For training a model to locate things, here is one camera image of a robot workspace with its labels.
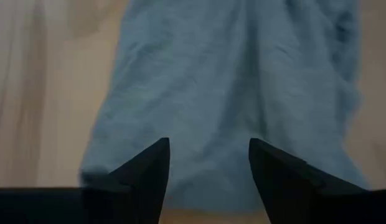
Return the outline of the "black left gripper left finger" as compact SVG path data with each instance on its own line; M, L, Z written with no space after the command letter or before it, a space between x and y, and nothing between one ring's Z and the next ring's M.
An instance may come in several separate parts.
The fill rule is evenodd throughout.
M0 224L158 224L169 178L161 138L84 187L0 188Z

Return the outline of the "small light grey cloth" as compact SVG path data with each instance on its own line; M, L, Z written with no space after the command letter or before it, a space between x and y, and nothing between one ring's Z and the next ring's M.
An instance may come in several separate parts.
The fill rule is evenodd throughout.
M168 138L167 208L252 212L258 138L364 187L343 148L358 11L358 0L130 0L81 184Z

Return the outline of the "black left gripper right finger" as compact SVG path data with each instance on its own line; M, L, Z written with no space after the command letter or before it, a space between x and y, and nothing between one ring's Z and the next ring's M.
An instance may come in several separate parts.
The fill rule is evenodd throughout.
M248 156L271 224L386 224L386 189L363 189L255 138Z

